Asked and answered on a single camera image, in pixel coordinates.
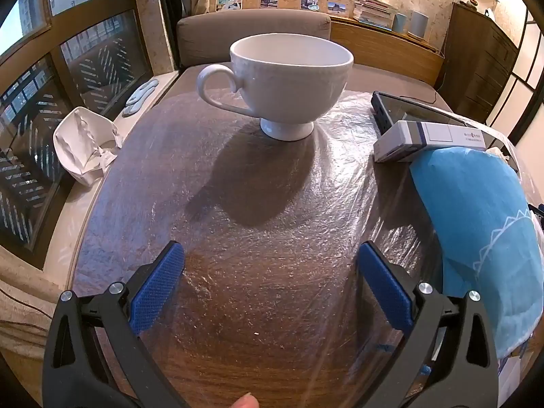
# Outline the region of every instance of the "blue gripper pad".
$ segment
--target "blue gripper pad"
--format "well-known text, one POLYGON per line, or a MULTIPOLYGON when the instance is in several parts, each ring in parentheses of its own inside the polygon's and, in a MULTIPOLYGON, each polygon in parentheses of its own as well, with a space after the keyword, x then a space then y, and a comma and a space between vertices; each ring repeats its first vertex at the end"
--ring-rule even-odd
POLYGON ((412 301, 380 255, 370 243, 361 244, 357 252, 357 268, 391 326, 407 336, 413 327, 412 301))
POLYGON ((161 253, 159 257, 161 255, 162 259, 157 259, 153 263, 153 272, 131 302, 129 324, 136 336, 151 328, 185 267, 185 253, 180 243, 174 242, 170 249, 166 253, 161 253))

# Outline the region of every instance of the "brown cushion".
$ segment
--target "brown cushion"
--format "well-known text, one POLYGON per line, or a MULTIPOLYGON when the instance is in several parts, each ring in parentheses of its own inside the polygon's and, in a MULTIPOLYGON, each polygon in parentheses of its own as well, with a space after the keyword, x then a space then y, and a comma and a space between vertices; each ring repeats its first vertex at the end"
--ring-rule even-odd
POLYGON ((326 13, 295 9, 243 9, 183 18, 177 24, 181 64, 230 61, 232 43, 273 32, 329 39, 331 19, 326 13))

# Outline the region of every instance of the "cable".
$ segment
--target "cable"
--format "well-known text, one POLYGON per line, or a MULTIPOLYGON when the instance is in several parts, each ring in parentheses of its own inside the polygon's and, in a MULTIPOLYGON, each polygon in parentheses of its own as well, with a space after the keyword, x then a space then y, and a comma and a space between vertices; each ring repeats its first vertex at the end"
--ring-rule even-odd
POLYGON ((36 310, 37 312, 40 312, 42 315, 44 316, 47 316, 48 318, 50 318, 51 320, 53 320, 53 318, 51 316, 49 316, 45 311, 37 308, 37 307, 34 307, 33 305, 30 305, 30 304, 27 304, 26 302, 23 302, 23 301, 20 301, 19 299, 15 299, 13 296, 9 295, 8 293, 6 293, 4 290, 2 290, 0 288, 0 293, 2 293, 3 295, 7 296, 9 299, 11 299, 12 301, 15 301, 17 302, 18 304, 21 304, 21 305, 24 305, 25 307, 28 307, 28 308, 32 308, 33 310, 36 310))
POLYGON ((425 103, 425 104, 431 104, 433 105, 434 103, 436 103, 436 94, 438 92, 435 90, 435 100, 433 102, 431 101, 425 101, 424 99, 419 99, 419 98, 416 98, 416 97, 407 97, 407 96, 404 96, 404 95, 401 95, 399 98, 407 98, 407 99, 415 99, 416 101, 420 101, 422 103, 425 103))
POLYGON ((425 103, 425 104, 434 105, 434 103, 436 103, 436 96, 438 95, 439 90, 440 90, 440 89, 442 88, 442 86, 444 85, 445 76, 446 76, 447 73, 448 73, 448 68, 446 67, 445 72, 444 72, 444 76, 442 77, 442 84, 440 84, 440 87, 439 87, 438 89, 435 90, 435 100, 434 100, 433 102, 425 101, 424 99, 419 99, 419 98, 416 98, 416 97, 400 96, 399 98, 415 99, 416 101, 420 101, 420 102, 425 103))
MULTIPOLYGON (((444 42, 442 43, 444 49, 445 49, 446 42, 447 42, 447 40, 448 40, 448 34, 449 34, 449 29, 445 32, 444 42)), ((445 59, 445 54, 443 54, 442 51, 440 51, 440 54, 441 54, 441 55, 443 56, 443 58, 445 59)), ((415 99, 416 101, 420 101, 420 102, 425 103, 425 104, 434 105, 434 103, 436 103, 436 96, 438 95, 439 90, 440 90, 440 89, 442 88, 442 86, 444 85, 445 76, 446 76, 447 73, 448 73, 448 66, 446 66, 446 68, 445 68, 444 76, 442 77, 442 84, 440 84, 440 87, 439 87, 438 89, 435 90, 435 100, 434 100, 432 103, 429 102, 429 101, 425 101, 424 99, 419 99, 419 98, 415 98, 415 97, 405 97, 405 96, 400 96, 399 98, 415 99)))

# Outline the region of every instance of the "teacup handle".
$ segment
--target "teacup handle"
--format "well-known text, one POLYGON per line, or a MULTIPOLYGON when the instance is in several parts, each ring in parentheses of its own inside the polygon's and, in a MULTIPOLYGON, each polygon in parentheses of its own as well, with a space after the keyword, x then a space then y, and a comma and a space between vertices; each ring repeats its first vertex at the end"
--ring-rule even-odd
POLYGON ((238 78, 235 73, 232 72, 232 70, 230 70, 227 66, 223 66, 222 64, 212 64, 204 68, 197 77, 197 92, 199 93, 200 97, 206 103, 214 107, 222 108, 223 110, 228 110, 236 114, 242 114, 257 118, 257 116, 248 108, 236 107, 230 104, 221 103, 219 101, 216 101, 215 99, 211 99, 208 94, 206 94, 206 80, 214 73, 224 73, 227 75, 229 83, 231 85, 232 93, 236 93, 242 87, 242 80, 238 78))

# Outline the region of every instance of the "blue cloth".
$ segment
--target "blue cloth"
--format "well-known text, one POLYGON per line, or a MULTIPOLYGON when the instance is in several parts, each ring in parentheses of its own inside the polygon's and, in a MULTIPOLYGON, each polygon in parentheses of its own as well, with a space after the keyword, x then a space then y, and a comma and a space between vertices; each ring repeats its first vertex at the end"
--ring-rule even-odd
POLYGON ((477 290, 497 356, 523 343, 542 315, 542 260, 516 173, 485 152, 450 147, 410 166, 442 247, 443 292, 477 290))

